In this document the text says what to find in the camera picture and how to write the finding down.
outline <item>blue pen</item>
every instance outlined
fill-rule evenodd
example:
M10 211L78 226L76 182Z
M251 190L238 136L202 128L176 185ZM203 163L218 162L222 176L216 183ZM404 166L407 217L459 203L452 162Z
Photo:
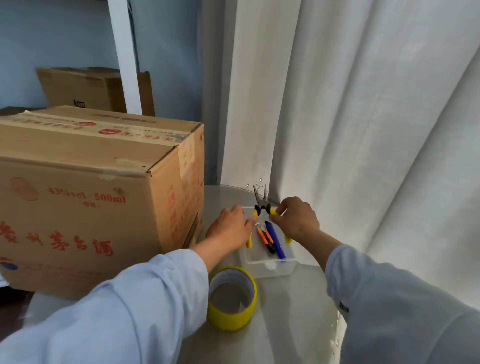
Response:
M265 227L273 239L273 244L275 245L276 253L278 254L278 257L280 259L286 259L287 257L285 256L285 253L283 252L283 249L280 246L280 241L278 241L278 238L276 236L275 229L273 228L272 223L269 221L265 221Z

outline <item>light blue shirt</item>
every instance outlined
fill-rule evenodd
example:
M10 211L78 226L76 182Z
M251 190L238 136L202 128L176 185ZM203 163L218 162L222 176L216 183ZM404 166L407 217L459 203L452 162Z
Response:
M480 362L478 311L444 291L347 245L333 251L326 275L348 324L342 363ZM205 321L207 300L207 270L194 251L157 255L10 335L0 363L174 363Z

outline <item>white curtain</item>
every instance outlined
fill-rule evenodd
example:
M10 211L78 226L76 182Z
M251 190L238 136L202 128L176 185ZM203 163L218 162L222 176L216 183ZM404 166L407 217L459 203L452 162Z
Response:
M480 1L225 3L218 181L480 308Z

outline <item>clear plastic tray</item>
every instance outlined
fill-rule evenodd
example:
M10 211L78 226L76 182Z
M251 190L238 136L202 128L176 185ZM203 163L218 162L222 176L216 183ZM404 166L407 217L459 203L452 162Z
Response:
M244 207L243 211L245 211L246 219L252 215L253 207ZM265 221L268 221L268 214L262 210L259 222L264 224ZM292 274L297 265L290 244L285 243L282 230L275 224L273 224L273 227L286 259L279 259L277 254L270 254L255 229L252 232L252 247L243 246L239 251L242 268L249 272L253 278L288 276Z

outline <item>tape roll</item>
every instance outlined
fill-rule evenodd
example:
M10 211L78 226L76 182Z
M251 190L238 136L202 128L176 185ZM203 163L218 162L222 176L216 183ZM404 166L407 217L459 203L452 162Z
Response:
M248 272L225 267L210 280L207 318L221 330L238 330L252 318L257 285Z

